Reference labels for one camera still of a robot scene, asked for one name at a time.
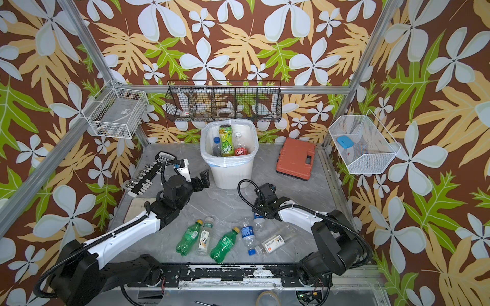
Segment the white trash can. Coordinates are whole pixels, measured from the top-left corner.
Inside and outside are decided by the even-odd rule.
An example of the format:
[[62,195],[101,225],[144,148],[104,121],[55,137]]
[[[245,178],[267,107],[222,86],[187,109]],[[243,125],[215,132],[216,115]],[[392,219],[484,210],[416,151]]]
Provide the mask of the white trash can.
[[[240,132],[248,150],[247,155],[213,156],[213,139],[220,136],[220,125],[230,124],[235,132]],[[236,189],[242,179],[252,178],[253,159],[259,150],[257,130],[252,121],[246,119],[228,119],[208,123],[201,130],[201,156],[211,167],[216,186],[221,189]]]

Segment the orange tool case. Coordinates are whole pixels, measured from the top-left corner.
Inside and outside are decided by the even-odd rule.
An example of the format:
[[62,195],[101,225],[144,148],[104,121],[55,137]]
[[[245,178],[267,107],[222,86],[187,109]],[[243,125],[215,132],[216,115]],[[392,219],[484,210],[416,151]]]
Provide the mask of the orange tool case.
[[277,159],[276,172],[304,181],[309,180],[315,160],[315,149],[314,143],[287,138]]

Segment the red bottle label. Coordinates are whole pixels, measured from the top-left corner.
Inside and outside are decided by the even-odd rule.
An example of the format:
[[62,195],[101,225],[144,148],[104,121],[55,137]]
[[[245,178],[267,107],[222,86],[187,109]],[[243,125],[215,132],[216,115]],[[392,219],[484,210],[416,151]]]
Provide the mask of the red bottle label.
[[246,150],[246,148],[236,148],[235,149],[235,156],[239,156],[239,155],[247,155],[248,152]]

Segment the plastic water bottle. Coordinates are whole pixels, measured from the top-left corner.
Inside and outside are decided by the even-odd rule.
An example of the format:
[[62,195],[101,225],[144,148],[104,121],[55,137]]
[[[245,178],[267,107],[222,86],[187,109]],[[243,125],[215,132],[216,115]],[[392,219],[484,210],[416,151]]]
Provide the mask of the plastic water bottle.
[[242,239],[248,248],[248,254],[250,256],[255,255],[257,253],[257,251],[255,251],[255,246],[257,245],[257,243],[255,241],[253,227],[250,225],[248,220],[242,222],[241,225],[242,229],[240,231],[242,232]]
[[197,236],[199,234],[199,229],[201,228],[202,220],[196,221],[195,224],[188,227],[182,237],[182,240],[177,244],[175,250],[177,253],[186,256],[191,251],[192,246],[197,241]]
[[254,228],[256,230],[260,230],[262,228],[264,228],[264,222],[266,221],[266,219],[264,217],[262,217],[261,215],[259,215],[258,213],[254,213],[253,214],[253,223],[254,223]]
[[235,133],[235,141],[233,141],[233,146],[235,147],[235,156],[248,154],[248,151],[245,148],[245,142],[242,139],[242,134],[240,132]]
[[275,230],[272,235],[268,235],[269,238],[265,239],[259,245],[255,247],[255,251],[259,255],[268,255],[284,244],[290,242],[296,237],[296,232],[288,225],[285,224],[278,230]]
[[213,221],[211,217],[204,219],[201,233],[199,234],[199,242],[197,244],[196,254],[207,256],[209,254],[209,242],[211,241],[211,233],[213,232]]
[[221,156],[221,139],[214,137],[213,141],[213,156]]
[[217,263],[222,263],[226,254],[228,254],[231,248],[235,245],[237,234],[239,232],[240,230],[238,227],[235,227],[231,232],[224,234],[209,256]]

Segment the plastic bag liner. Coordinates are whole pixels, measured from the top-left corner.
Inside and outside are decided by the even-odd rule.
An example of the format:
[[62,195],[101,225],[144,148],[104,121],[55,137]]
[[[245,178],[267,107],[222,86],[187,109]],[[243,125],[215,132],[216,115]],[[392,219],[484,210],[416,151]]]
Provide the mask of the plastic bag liner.
[[[213,139],[220,136],[220,125],[230,124],[233,129],[233,138],[236,132],[242,134],[247,148],[247,155],[240,156],[213,156]],[[247,119],[228,119],[208,123],[201,130],[201,156],[209,166],[234,167],[251,162],[259,150],[257,130],[252,121]]]

